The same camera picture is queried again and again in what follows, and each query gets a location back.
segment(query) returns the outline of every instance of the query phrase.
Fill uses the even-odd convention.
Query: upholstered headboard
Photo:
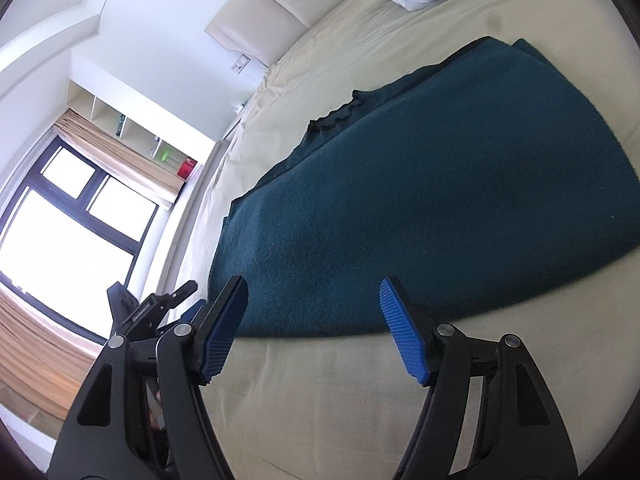
[[[229,0],[206,32],[227,50],[270,65],[342,1]]]

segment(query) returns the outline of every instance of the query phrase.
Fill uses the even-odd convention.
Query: white shelving unit
[[[187,159],[186,154],[71,80],[68,83],[66,104],[105,133],[171,173],[178,173]]]

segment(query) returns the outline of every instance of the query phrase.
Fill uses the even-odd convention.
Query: wall socket
[[[249,64],[249,61],[251,61],[249,59],[248,56],[245,56],[244,54],[242,54],[238,60],[234,63],[234,65],[231,67],[231,70],[233,70],[235,73],[239,74],[242,72],[242,70],[244,69],[245,66],[247,66]]]

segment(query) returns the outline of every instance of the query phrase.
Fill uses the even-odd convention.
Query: beige bed sheet
[[[270,68],[252,98],[207,189],[180,280],[198,280],[206,294],[231,200],[289,155],[310,119],[348,102],[353,89],[378,88],[485,35],[538,48],[591,100],[638,171],[640,50],[610,0],[446,0],[412,13],[388,0],[347,0]],[[473,337],[522,336],[580,470],[640,388],[639,274],[636,250],[580,282],[457,323]],[[391,478],[424,396],[388,334],[238,339],[204,389],[236,478],[262,480]],[[472,430],[461,439],[467,456]],[[464,466],[460,452],[454,467]]]

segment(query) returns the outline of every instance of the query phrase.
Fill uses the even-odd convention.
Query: tiled floor
[[[62,420],[49,413],[43,412],[23,396],[14,392],[2,381],[0,381],[0,404],[51,438],[57,439],[60,435]]]

